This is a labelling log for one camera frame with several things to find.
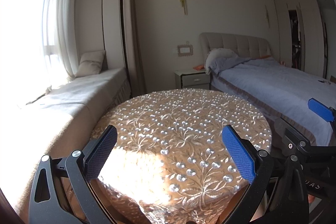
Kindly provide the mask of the beige window seat bench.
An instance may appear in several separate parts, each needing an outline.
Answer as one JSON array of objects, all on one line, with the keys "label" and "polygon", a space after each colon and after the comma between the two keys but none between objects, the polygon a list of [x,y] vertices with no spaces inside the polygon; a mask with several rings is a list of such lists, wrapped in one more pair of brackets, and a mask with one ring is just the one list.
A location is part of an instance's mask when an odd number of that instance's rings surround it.
[{"label": "beige window seat bench", "polygon": [[23,222],[41,157],[83,149],[99,119],[130,98],[125,68],[80,77],[36,102],[1,110],[1,190]]}]

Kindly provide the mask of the beige wardrobe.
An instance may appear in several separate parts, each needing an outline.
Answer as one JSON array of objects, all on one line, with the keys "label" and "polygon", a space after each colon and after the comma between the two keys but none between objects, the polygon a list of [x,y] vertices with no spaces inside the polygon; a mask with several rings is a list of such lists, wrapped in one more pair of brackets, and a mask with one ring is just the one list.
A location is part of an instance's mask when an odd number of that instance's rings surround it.
[{"label": "beige wardrobe", "polygon": [[280,42],[280,63],[325,78],[327,29],[325,9],[334,0],[274,0]]}]

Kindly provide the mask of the grey upholstered bed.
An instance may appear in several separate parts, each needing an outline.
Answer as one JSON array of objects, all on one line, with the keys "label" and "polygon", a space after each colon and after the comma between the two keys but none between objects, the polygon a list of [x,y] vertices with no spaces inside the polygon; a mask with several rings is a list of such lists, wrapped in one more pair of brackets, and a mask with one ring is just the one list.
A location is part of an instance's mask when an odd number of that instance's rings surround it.
[{"label": "grey upholstered bed", "polygon": [[309,110],[314,98],[335,107],[335,84],[318,76],[281,65],[266,39],[204,32],[199,35],[211,88],[244,98],[269,123],[283,118],[312,145],[335,145],[335,127]]}]

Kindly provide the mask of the beige embroidered tablecloth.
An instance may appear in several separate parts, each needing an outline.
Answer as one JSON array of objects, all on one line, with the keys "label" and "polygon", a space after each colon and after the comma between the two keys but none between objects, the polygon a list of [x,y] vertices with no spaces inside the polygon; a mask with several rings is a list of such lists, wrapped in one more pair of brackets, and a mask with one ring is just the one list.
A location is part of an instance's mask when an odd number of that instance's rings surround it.
[{"label": "beige embroidered tablecloth", "polygon": [[269,151],[266,118],[236,96],[176,89],[132,98],[106,113],[92,138],[113,125],[117,143],[97,185],[133,223],[215,223],[247,185],[222,142],[231,125]]}]

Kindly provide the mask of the orange item on nightstand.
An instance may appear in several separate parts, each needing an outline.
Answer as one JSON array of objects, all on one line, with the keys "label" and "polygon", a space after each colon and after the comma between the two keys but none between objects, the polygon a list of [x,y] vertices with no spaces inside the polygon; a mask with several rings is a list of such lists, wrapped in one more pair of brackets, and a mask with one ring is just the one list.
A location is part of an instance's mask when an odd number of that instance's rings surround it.
[{"label": "orange item on nightstand", "polygon": [[201,71],[201,70],[204,70],[205,67],[204,65],[198,65],[198,66],[193,67],[193,69],[195,69],[196,71]]}]

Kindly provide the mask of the beige cushion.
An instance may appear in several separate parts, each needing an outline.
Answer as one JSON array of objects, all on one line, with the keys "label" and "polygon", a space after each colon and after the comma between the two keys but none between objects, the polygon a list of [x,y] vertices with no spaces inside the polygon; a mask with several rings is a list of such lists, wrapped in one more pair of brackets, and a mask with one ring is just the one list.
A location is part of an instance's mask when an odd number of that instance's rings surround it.
[{"label": "beige cushion", "polygon": [[80,59],[76,78],[97,75],[101,72],[105,51],[83,53]]}]

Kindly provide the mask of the grey bedside nightstand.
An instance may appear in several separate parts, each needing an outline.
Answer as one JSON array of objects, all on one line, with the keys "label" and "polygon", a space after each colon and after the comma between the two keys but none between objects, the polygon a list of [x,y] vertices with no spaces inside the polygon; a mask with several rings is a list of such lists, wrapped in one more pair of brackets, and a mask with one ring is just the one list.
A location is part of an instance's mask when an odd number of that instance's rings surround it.
[{"label": "grey bedside nightstand", "polygon": [[177,89],[210,89],[211,78],[204,69],[177,70],[174,72]]}]

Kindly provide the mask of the white sheer curtain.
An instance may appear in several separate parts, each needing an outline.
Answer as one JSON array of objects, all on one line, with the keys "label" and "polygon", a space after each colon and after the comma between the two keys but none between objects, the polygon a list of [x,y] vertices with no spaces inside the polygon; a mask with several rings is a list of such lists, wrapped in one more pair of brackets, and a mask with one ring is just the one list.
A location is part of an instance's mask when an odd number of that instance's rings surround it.
[{"label": "white sheer curtain", "polygon": [[75,0],[39,0],[43,52],[58,74],[75,78],[79,61],[75,38]]}]

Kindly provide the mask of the framed wall switch panel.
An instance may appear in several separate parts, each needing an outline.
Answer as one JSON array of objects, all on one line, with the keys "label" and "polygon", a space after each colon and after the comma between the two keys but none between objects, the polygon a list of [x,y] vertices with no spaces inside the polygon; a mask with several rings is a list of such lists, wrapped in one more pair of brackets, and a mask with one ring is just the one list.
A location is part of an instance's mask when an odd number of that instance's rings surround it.
[{"label": "framed wall switch panel", "polygon": [[178,45],[177,53],[179,57],[192,56],[193,46],[191,44]]}]

